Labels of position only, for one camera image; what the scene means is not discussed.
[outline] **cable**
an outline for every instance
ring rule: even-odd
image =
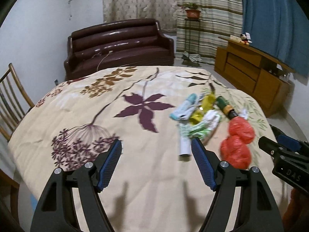
[[[102,52],[99,52],[97,54],[94,54],[91,58],[94,58],[95,56],[101,56],[102,55]]]
[[[98,67],[100,66],[100,64],[102,63],[102,61],[103,61],[110,53],[112,53],[112,52],[113,52],[113,51],[109,51],[109,53],[108,53],[105,57],[102,58],[102,60],[99,62],[98,66],[97,66],[97,71],[98,71]]]

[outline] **patterned curtain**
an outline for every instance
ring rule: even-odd
[[[177,10],[177,0],[103,0],[104,22],[155,18],[170,31],[176,31]]]
[[[230,37],[230,35],[240,35],[243,23],[242,0],[177,0],[181,6],[186,3],[196,3],[200,7],[200,29],[198,22],[192,21],[191,27],[187,22],[185,27],[186,12],[180,11],[177,18],[177,52],[184,52],[185,30],[188,36],[191,29],[190,53],[197,53],[198,33],[200,32],[199,51],[203,62],[214,64],[216,50],[218,46],[226,46],[228,43],[219,39],[219,36]]]

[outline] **bed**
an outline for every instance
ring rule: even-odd
[[[257,102],[230,89],[204,69],[170,66],[122,67],[66,81],[45,95],[13,133],[9,150],[28,188],[39,199],[56,167],[74,170],[108,150],[115,138],[123,154],[109,186],[99,195],[115,231],[198,231],[214,193],[195,160],[178,156],[180,135],[169,114],[191,93],[209,90],[225,97],[239,111],[248,110],[256,137],[248,145],[252,162],[262,171],[281,212],[288,204],[286,183],[272,175],[272,159],[258,148],[258,139],[275,137]],[[228,135],[221,122],[206,148],[219,157]],[[234,202],[239,201],[237,189]],[[78,190],[75,208],[88,231]],[[233,205],[227,231],[234,225]]]

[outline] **stuffed toy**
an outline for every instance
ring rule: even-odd
[[[242,44],[245,44],[245,45],[248,45],[249,46],[249,43],[252,43],[250,41],[251,37],[250,37],[250,34],[246,32],[246,34],[241,34],[240,35],[240,39],[241,39],[241,43]]]

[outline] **blue curtain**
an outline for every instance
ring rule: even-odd
[[[243,0],[243,33],[258,48],[307,77],[309,21],[296,0]]]

